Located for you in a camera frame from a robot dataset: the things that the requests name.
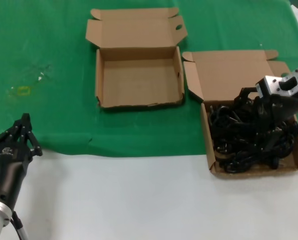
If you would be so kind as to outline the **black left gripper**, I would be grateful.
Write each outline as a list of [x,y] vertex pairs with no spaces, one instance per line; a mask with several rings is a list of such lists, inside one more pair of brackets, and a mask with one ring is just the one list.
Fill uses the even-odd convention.
[[9,208],[15,207],[29,163],[34,156],[42,155],[42,148],[32,132],[30,115],[24,113],[10,128],[0,134],[1,203]]

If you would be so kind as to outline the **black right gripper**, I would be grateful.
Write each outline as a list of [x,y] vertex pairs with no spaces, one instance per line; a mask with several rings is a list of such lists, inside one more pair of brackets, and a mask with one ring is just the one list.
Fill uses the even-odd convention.
[[[298,95],[281,96],[273,94],[264,97],[258,96],[255,87],[244,87],[235,98],[235,106],[251,107],[255,99],[255,111],[261,126],[275,126],[298,113]],[[271,150],[280,136],[281,129],[279,127],[266,132],[262,141],[262,150],[265,152]]]

